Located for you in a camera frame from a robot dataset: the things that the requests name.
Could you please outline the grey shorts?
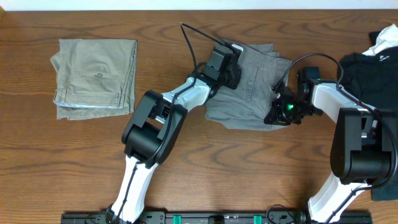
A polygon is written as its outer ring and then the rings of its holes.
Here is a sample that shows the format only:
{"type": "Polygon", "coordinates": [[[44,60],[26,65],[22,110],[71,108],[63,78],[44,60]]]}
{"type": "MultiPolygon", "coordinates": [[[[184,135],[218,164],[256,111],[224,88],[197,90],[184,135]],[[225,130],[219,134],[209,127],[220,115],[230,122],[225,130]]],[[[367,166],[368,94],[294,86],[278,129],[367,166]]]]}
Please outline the grey shorts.
{"type": "Polygon", "coordinates": [[[291,60],[280,57],[273,44],[242,44],[238,59],[241,79],[235,90],[221,87],[206,102],[205,117],[227,129],[273,131],[281,125],[265,124],[276,94],[272,87],[280,80],[291,60]]]}

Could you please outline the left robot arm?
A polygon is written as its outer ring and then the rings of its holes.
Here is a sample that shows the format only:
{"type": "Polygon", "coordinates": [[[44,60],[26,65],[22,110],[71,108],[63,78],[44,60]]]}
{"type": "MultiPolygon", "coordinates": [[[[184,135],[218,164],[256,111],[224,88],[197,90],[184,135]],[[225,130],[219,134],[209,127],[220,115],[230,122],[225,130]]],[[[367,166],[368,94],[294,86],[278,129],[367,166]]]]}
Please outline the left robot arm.
{"type": "Polygon", "coordinates": [[[190,74],[176,89],[145,92],[123,134],[126,170],[116,201],[108,208],[107,223],[134,223],[144,210],[150,180],[166,160],[189,111],[204,105],[225,86],[238,87],[243,54],[238,44],[216,45],[202,70],[190,74]]]}

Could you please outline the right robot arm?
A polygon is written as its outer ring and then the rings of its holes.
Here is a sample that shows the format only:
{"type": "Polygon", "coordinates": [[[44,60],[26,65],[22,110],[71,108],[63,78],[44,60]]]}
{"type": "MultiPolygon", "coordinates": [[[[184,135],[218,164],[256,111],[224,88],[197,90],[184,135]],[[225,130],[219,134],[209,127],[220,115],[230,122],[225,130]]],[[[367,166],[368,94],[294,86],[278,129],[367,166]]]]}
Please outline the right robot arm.
{"type": "Polygon", "coordinates": [[[294,223],[360,223],[360,216],[344,210],[362,192],[389,184],[397,171],[397,115],[379,110],[347,92],[338,80],[324,80],[317,67],[297,74],[293,94],[279,80],[264,123],[280,126],[300,124],[305,116],[326,114],[335,124],[330,151],[331,174],[321,189],[298,212],[294,223]]]}

